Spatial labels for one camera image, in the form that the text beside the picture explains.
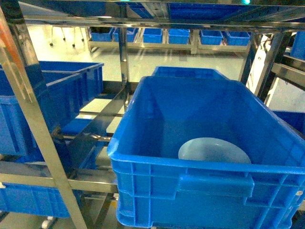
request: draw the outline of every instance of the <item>stainless steel rack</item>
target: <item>stainless steel rack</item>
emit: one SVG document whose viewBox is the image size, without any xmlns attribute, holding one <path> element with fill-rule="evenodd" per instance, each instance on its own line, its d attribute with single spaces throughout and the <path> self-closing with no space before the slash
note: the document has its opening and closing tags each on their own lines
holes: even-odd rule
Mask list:
<svg viewBox="0 0 305 229">
<path fill-rule="evenodd" d="M 97 141 L 109 140 L 101 137 L 101 130 L 109 125 L 123 105 L 128 106 L 129 94 L 134 90 L 136 83 L 129 82 L 127 27 L 188 28 L 196 32 L 199 32 L 200 29 L 250 31 L 252 32 L 251 40 L 245 51 L 247 57 L 244 59 L 239 77 L 239 80 L 244 84 L 248 80 L 252 62 L 260 44 L 261 34 L 274 33 L 271 50 L 267 54 L 265 67 L 255 93 L 264 101 L 276 77 L 305 89 L 305 62 L 283 56 L 291 32 L 305 30 L 305 23 L 291 22 L 291 20 L 305 17 L 305 0 L 252 0 L 246 3 L 244 0 L 128 1 L 128 3 L 142 2 L 148 12 L 154 16 L 153 19 L 142 19 L 135 16 L 128 5 L 115 5 L 115 2 L 119 2 L 118 0 L 104 0 L 104 2 L 111 6 L 106 7 L 106 15 L 111 16 L 111 18 L 23 16 L 17 0 L 0 0 L 0 62 L 47 164 L 47 166 L 39 166 L 1 161 L 0 181 L 57 187 L 77 229 L 97 228 L 102 222 L 105 208 L 107 205 L 109 206 L 113 193 L 118 192 L 115 174 L 107 169 L 65 170 L 58 152 L 68 150 L 70 153 L 78 155 L 79 160 L 76 161 L 76 164 L 79 163 Z M 231 15 L 225 20 L 176 20 L 169 18 L 167 3 L 236 4 L 247 7 L 257 5 L 259 8 L 253 10 L 249 7 L 246 12 Z M 269 11 L 274 6 L 277 7 L 277 10 Z M 53 112 L 53 102 L 46 88 L 26 21 L 81 27 L 120 27 L 119 49 L 122 83 L 105 82 L 105 91 L 117 95 L 68 146 L 64 141 L 58 122 L 46 122 L 50 117 L 52 117 L 51 120 L 57 120 L 57 118 Z M 46 94 L 45 99 L 40 98 L 41 92 Z M 49 175 L 42 176 L 41 171 L 48 171 Z M 79 208 L 72 192 L 73 189 L 109 193 L 96 224 L 90 217 L 87 217 L 85 210 Z"/>
</svg>

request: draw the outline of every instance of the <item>blue bin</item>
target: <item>blue bin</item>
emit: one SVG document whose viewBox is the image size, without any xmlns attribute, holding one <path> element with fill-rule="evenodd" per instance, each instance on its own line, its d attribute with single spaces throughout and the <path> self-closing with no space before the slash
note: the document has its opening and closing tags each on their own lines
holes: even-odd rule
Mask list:
<svg viewBox="0 0 305 229">
<path fill-rule="evenodd" d="M 60 61 L 40 61 L 41 69 L 44 71 L 59 71 L 79 73 L 82 76 L 81 107 L 88 104 L 92 99 L 103 91 L 102 67 L 103 63 L 90 62 L 60 62 Z"/>
<path fill-rule="evenodd" d="M 190 30 L 169 29 L 169 44 L 188 44 L 190 38 Z"/>
<path fill-rule="evenodd" d="M 228 80 L 228 78 L 222 75 L 219 71 L 210 68 L 158 66 L 155 68 L 152 76 Z"/>
<path fill-rule="evenodd" d="M 223 35 L 220 31 L 201 30 L 201 44 L 219 45 L 223 41 Z"/>
<path fill-rule="evenodd" d="M 55 10 L 78 17 L 103 16 L 106 12 L 105 2 L 94 1 L 57 1 L 57 0 L 23 0 L 35 6 Z"/>
<path fill-rule="evenodd" d="M 252 164 L 179 160 L 198 137 Z M 131 227 L 288 229 L 305 198 L 305 141 L 237 81 L 143 77 L 108 155 Z"/>
<path fill-rule="evenodd" d="M 80 168 L 95 169 L 96 156 L 100 153 L 103 146 L 103 142 L 98 142 L 94 151 L 89 153 Z M 49 175 L 48 171 L 42 171 L 42 173 L 43 172 L 46 175 Z M 57 188 L 15 185 L 10 183 L 3 184 L 5 185 L 5 188 L 0 189 L 1 211 L 59 218 L 70 217 Z M 80 205 L 80 198 L 83 192 L 78 190 L 74 190 L 73 192 Z"/>
<path fill-rule="evenodd" d="M 127 28 L 127 42 L 133 42 L 135 35 L 138 32 L 138 28 Z M 119 42 L 119 30 L 116 28 L 113 32 L 113 37 L 115 42 Z"/>
<path fill-rule="evenodd" d="M 289 111 L 274 111 L 274 113 L 297 131 L 305 135 L 305 113 Z"/>
<path fill-rule="evenodd" d="M 44 73 L 60 124 L 68 124 L 80 111 L 81 75 Z M 36 143 L 9 81 L 0 70 L 0 151 L 2 154 L 25 156 L 36 153 Z"/>
<path fill-rule="evenodd" d="M 98 32 L 91 28 L 91 39 L 93 42 L 111 42 L 114 28 L 97 27 Z"/>
<path fill-rule="evenodd" d="M 297 32 L 290 56 L 305 60 L 305 31 Z"/>
<path fill-rule="evenodd" d="M 250 35 L 247 32 L 223 32 L 228 45 L 247 46 L 250 41 Z"/>
<path fill-rule="evenodd" d="M 144 43 L 162 43 L 162 29 L 145 29 L 143 41 Z"/>
<path fill-rule="evenodd" d="M 170 19 L 221 20 L 257 6 L 169 3 Z"/>
</svg>

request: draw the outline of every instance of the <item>metal pole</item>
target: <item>metal pole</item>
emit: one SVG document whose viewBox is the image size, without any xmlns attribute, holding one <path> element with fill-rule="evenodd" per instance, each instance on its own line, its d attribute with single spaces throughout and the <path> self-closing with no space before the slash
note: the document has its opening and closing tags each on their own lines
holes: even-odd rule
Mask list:
<svg viewBox="0 0 305 229">
<path fill-rule="evenodd" d="M 69 156 L 20 6 L 0 0 L 0 8 L 0 62 L 75 227 L 87 229 L 57 153 Z"/>
<path fill-rule="evenodd" d="M 260 45 L 262 36 L 260 34 L 251 34 L 250 42 L 248 44 L 247 50 L 246 50 L 246 57 L 244 58 L 244 62 L 239 74 L 238 81 L 242 82 L 243 84 L 247 84 L 249 74 L 251 72 L 252 64 L 257 52 L 257 49 Z"/>
<path fill-rule="evenodd" d="M 191 40 L 191 54 L 197 54 L 199 45 L 199 32 L 200 30 L 193 30 L 192 40 Z"/>
<path fill-rule="evenodd" d="M 273 80 L 275 79 L 275 73 L 271 72 L 273 64 L 281 62 L 290 37 L 290 32 L 277 33 L 274 35 L 270 51 L 267 53 L 264 68 L 255 91 L 257 97 L 263 102 L 266 100 Z"/>
<path fill-rule="evenodd" d="M 120 5 L 120 17 L 127 18 L 127 6 Z M 119 30 L 119 50 L 120 64 L 122 74 L 122 87 L 126 87 L 126 100 L 124 109 L 126 110 L 129 104 L 130 84 L 129 84 L 129 67 L 127 53 L 127 28 L 118 28 Z"/>
</svg>

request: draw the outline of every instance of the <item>caster wheel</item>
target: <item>caster wheel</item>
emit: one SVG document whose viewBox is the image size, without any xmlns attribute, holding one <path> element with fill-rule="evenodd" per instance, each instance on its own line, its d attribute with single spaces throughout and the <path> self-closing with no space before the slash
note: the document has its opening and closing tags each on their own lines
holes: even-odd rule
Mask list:
<svg viewBox="0 0 305 229">
<path fill-rule="evenodd" d="M 49 220 L 45 220 L 43 221 L 42 225 L 41 225 L 41 229 L 48 229 L 52 224 L 52 221 Z"/>
</svg>

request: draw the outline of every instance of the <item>white floor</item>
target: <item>white floor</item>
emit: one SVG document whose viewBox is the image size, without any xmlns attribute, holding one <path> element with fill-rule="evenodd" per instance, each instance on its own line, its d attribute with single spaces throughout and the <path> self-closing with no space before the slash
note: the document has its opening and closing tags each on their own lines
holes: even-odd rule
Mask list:
<svg viewBox="0 0 305 229">
<path fill-rule="evenodd" d="M 66 41 L 62 40 L 62 33 L 59 28 L 54 29 L 54 46 L 51 47 L 51 26 L 29 26 L 31 38 L 34 43 L 35 51 L 39 60 L 47 61 L 76 61 L 76 62 L 103 62 L 104 80 L 120 81 L 120 62 L 118 49 L 103 50 L 98 49 L 94 53 L 90 53 L 87 49 L 86 42 L 81 41 L 80 31 L 77 30 L 76 34 L 76 47 L 72 48 L 73 35 L 71 28 L 65 28 Z M 138 82 L 141 77 L 151 75 L 156 66 L 184 66 L 184 67 L 202 67 L 214 68 L 219 70 L 222 74 L 230 79 L 238 79 L 238 75 L 243 63 L 243 58 L 239 54 L 201 54 L 190 55 L 185 52 L 172 52 L 172 51 L 133 51 L 129 55 L 130 67 L 130 81 Z M 287 102 L 280 102 L 276 104 L 275 108 L 286 106 L 292 110 L 300 106 L 300 102 L 304 102 L 304 96 L 301 94 L 299 100 L 294 105 Z M 89 104 L 84 110 L 100 111 L 107 101 L 95 100 Z M 113 132 L 119 123 L 120 118 L 109 126 L 108 131 Z M 10 213 L 1 223 L 0 229 L 37 229 L 45 217 Z M 115 206 L 111 206 L 109 214 L 103 225 L 103 229 L 116 228 Z M 53 227 L 54 229 L 73 229 L 73 223 L 70 219 L 59 219 Z"/>
</svg>

